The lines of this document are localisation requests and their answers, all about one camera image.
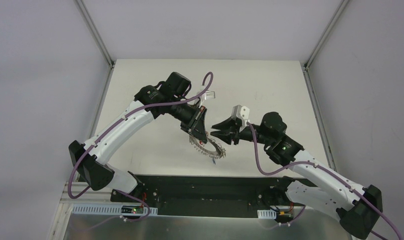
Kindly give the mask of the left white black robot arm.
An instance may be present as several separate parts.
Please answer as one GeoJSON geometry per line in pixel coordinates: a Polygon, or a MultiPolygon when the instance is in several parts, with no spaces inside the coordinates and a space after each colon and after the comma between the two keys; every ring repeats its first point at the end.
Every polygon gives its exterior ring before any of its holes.
{"type": "Polygon", "coordinates": [[[73,171],[78,172],[93,191],[105,187],[123,192],[130,202],[142,197],[142,188],[136,178],[123,170],[108,164],[113,154],[137,131],[151,123],[160,115],[169,114],[181,122],[181,129],[202,143],[207,143],[205,115],[207,109],[201,104],[191,105],[200,100],[213,81],[213,73],[208,72],[203,80],[203,89],[194,97],[186,99],[191,89],[191,81],[178,72],[172,72],[166,81],[143,87],[129,106],[104,130],[84,143],[73,141],[68,149],[73,171]]]}

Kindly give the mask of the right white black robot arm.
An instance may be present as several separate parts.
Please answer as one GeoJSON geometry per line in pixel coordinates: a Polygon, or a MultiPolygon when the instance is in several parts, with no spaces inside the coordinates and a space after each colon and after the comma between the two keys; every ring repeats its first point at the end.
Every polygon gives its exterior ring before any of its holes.
{"type": "Polygon", "coordinates": [[[274,200],[280,205],[294,202],[314,208],[340,223],[350,235],[365,240],[383,211],[382,192],[351,181],[316,160],[304,147],[286,135],[287,125],[277,112],[266,113],[260,124],[243,122],[236,116],[212,126],[211,135],[237,145],[240,140],[263,145],[274,163],[309,180],[309,187],[283,177],[275,186],[274,200]]]}

